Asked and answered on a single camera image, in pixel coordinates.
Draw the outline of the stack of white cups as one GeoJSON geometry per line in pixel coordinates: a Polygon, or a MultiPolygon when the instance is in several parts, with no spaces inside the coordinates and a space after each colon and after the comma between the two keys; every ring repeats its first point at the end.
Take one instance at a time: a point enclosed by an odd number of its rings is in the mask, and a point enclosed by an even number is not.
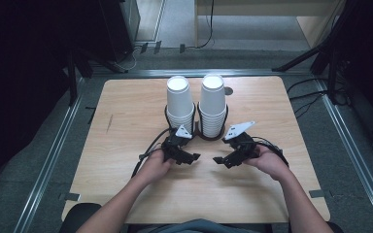
{"type": "Polygon", "coordinates": [[[219,136],[226,116],[224,81],[216,74],[206,75],[201,84],[199,101],[201,133],[207,138],[219,136]]]}
{"type": "Polygon", "coordinates": [[[189,82],[183,76],[174,76],[167,81],[166,116],[172,127],[183,126],[193,133],[195,105],[189,90],[189,82]]]}

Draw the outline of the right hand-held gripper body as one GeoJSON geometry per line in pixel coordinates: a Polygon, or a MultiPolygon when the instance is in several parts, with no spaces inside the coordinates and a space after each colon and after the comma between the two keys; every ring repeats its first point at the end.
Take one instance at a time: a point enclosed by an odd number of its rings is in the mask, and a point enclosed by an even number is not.
{"type": "Polygon", "coordinates": [[[254,121],[248,121],[238,124],[232,124],[223,138],[225,144],[233,148],[225,160],[246,160],[257,158],[258,153],[255,151],[256,143],[253,138],[246,133],[246,130],[254,125],[254,121]]]}

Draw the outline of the person's right hand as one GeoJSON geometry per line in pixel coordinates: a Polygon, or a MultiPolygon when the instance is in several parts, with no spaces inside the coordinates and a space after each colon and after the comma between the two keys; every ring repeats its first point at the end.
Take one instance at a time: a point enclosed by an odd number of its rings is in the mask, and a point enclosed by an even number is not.
{"type": "Polygon", "coordinates": [[[283,182],[293,177],[289,167],[272,150],[265,146],[257,146],[255,152],[258,153],[258,157],[245,160],[245,164],[254,166],[278,182],[283,182]]]}

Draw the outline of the black metal stand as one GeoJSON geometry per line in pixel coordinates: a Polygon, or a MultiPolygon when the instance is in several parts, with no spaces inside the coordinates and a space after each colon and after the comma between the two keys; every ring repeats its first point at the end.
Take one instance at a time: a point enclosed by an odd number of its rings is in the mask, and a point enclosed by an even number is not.
{"type": "Polygon", "coordinates": [[[93,70],[88,63],[87,52],[81,48],[70,49],[67,53],[67,74],[69,79],[69,105],[72,106],[78,98],[76,71],[85,78],[90,78],[93,70]]]}

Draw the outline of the person's left hand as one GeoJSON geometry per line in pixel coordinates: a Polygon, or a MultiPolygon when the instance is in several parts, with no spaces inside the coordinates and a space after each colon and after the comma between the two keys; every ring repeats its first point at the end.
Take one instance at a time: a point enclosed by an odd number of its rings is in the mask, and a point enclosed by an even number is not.
{"type": "Polygon", "coordinates": [[[135,176],[135,181],[147,186],[163,178],[174,164],[174,159],[164,159],[162,150],[156,150],[150,154],[135,176]]]}

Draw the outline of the black tripod stand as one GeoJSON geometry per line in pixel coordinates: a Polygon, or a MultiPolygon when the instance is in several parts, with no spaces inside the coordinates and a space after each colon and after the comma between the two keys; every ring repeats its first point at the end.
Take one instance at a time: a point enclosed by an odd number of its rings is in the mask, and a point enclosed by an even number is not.
{"type": "Polygon", "coordinates": [[[310,67],[312,74],[321,74],[325,67],[331,61],[331,54],[340,49],[341,45],[349,41],[349,36],[354,33],[354,24],[359,16],[358,9],[362,6],[364,0],[346,0],[344,10],[334,23],[328,36],[314,48],[295,57],[290,62],[276,68],[272,72],[286,72],[292,67],[315,56],[315,60],[310,67]]]}

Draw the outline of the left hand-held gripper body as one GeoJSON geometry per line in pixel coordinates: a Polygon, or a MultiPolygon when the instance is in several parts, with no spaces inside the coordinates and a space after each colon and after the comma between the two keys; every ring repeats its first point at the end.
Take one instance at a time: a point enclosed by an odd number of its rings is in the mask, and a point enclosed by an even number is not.
{"type": "Polygon", "coordinates": [[[181,125],[178,128],[172,128],[170,135],[164,140],[161,149],[164,152],[164,160],[181,157],[182,147],[192,139],[191,134],[181,125]]]}

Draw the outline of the black wire cup holder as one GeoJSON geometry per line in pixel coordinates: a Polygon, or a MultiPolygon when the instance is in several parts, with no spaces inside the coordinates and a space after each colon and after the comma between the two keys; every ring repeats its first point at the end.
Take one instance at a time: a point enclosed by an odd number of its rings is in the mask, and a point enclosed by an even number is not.
{"type": "Polygon", "coordinates": [[[170,129],[177,131],[182,128],[186,132],[186,138],[192,139],[198,136],[206,141],[215,141],[223,136],[225,123],[228,117],[228,106],[216,116],[209,116],[202,112],[199,105],[195,105],[186,116],[173,116],[168,107],[164,109],[165,119],[170,129]]]}

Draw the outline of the black office chair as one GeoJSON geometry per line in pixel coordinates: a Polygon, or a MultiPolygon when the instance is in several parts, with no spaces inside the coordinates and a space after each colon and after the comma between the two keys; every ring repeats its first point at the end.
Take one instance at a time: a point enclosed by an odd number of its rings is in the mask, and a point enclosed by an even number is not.
{"type": "Polygon", "coordinates": [[[68,212],[58,233],[76,233],[100,208],[101,206],[95,203],[80,203],[75,205],[68,212]]]}

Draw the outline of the person's grey shirt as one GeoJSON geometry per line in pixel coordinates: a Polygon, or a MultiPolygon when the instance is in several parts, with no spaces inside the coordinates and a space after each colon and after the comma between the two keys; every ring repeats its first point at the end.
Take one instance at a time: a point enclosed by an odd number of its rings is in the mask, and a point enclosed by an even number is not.
{"type": "Polygon", "coordinates": [[[260,233],[259,231],[222,225],[207,219],[194,219],[183,223],[157,227],[149,233],[260,233]]]}

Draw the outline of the metal floor rail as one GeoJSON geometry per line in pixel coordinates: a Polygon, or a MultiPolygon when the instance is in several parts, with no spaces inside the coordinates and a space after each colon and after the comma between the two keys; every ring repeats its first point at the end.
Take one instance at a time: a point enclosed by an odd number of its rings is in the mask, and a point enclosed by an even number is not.
{"type": "Polygon", "coordinates": [[[69,130],[77,114],[78,108],[81,105],[83,96],[79,93],[74,103],[67,109],[66,114],[61,122],[61,125],[51,144],[51,148],[47,154],[45,162],[40,170],[39,176],[34,183],[22,212],[17,220],[16,227],[13,233],[27,233],[33,221],[38,207],[42,201],[44,193],[50,182],[51,175],[57,163],[64,142],[67,138],[69,130]]]}
{"type": "Polygon", "coordinates": [[[326,96],[323,98],[325,107],[331,117],[331,120],[341,138],[344,148],[352,161],[356,170],[357,176],[362,183],[362,186],[373,206],[373,174],[369,167],[366,165],[364,157],[359,150],[356,140],[354,139],[351,131],[349,130],[346,121],[340,113],[338,106],[333,105],[330,99],[326,96]]]}

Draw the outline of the black computer tower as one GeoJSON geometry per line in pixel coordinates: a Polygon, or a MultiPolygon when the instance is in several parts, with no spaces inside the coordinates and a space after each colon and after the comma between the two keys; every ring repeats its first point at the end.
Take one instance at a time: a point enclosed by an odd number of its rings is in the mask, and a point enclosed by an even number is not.
{"type": "Polygon", "coordinates": [[[137,0],[99,0],[99,4],[112,45],[113,59],[120,61],[134,51],[141,20],[137,0]]]}

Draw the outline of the light wooden desk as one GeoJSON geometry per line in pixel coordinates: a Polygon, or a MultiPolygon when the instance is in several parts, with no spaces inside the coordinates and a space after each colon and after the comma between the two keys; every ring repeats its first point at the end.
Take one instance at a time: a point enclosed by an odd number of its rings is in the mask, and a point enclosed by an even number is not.
{"type": "Polygon", "coordinates": [[[344,9],[347,0],[215,0],[215,16],[296,17],[313,48],[329,33],[331,21],[344,9]]]}

